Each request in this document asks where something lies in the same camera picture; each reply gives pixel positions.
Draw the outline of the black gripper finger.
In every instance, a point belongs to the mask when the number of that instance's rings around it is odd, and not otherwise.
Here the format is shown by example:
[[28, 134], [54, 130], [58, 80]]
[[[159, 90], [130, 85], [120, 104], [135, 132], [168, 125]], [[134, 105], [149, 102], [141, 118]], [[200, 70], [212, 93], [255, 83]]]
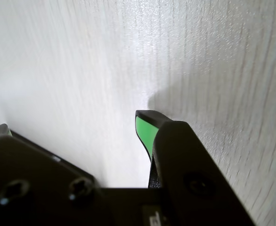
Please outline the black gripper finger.
[[0, 226], [102, 226], [92, 175], [0, 125]]
[[253, 221], [187, 122], [137, 110], [136, 134], [152, 160], [173, 226], [251, 226]]

